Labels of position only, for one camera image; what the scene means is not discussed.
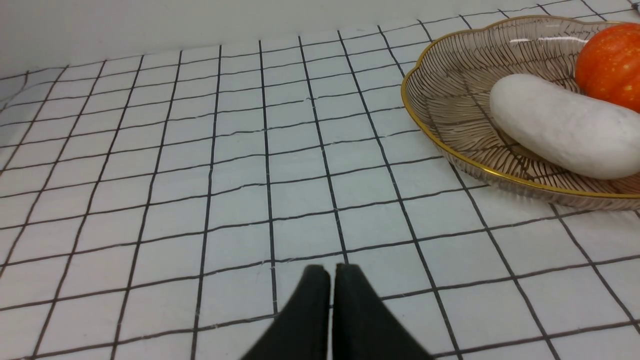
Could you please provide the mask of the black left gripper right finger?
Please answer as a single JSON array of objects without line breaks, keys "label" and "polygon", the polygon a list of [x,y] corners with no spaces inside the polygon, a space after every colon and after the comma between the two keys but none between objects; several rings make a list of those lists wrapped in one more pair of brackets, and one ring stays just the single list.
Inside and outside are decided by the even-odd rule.
[{"label": "black left gripper right finger", "polygon": [[384,305],[361,267],[336,266],[333,295],[334,360],[432,360]]}]

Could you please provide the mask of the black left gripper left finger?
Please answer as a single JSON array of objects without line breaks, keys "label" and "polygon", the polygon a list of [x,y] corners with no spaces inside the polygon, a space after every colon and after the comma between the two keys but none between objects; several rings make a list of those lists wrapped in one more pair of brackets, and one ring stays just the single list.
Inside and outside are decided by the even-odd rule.
[{"label": "black left gripper left finger", "polygon": [[328,353],[331,279],[308,265],[295,291],[243,360],[325,360]]}]

